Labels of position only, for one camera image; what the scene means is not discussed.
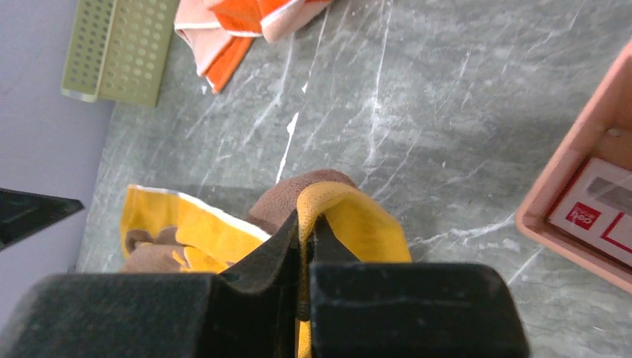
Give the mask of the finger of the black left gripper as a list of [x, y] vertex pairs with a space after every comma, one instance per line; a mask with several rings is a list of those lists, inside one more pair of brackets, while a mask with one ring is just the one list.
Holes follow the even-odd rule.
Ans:
[[1, 250], [83, 209], [77, 199], [1, 188]]

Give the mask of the green perforated plastic basket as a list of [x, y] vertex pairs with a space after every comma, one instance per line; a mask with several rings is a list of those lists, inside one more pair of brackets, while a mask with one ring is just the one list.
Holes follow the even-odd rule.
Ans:
[[167, 61], [174, 0], [79, 1], [61, 93], [153, 107]]

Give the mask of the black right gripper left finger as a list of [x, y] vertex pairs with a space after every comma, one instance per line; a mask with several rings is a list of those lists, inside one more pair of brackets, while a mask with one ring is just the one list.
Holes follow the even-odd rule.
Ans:
[[57, 274], [1, 332], [3, 357], [295, 357], [297, 214], [213, 274]]

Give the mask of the yellow brown bear towel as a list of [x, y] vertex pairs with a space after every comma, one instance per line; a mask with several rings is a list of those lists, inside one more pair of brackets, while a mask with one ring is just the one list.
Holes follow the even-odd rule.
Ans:
[[409, 263], [399, 222], [347, 175], [320, 169], [280, 181], [245, 219], [190, 195], [132, 185], [121, 218], [124, 273], [220, 273], [277, 233], [292, 214], [306, 241], [320, 217], [355, 257], [367, 263]]

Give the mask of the orange and cream towel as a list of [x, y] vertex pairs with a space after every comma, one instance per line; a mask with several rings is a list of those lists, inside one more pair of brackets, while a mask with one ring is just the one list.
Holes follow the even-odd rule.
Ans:
[[293, 34], [331, 4], [325, 0], [181, 1], [174, 30], [192, 50], [196, 73], [218, 94], [256, 38]]

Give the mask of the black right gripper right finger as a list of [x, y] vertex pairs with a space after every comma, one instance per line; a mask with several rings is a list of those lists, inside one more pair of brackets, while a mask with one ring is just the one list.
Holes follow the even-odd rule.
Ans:
[[528, 357], [507, 284], [478, 263], [363, 263], [325, 219], [309, 238], [314, 357]]

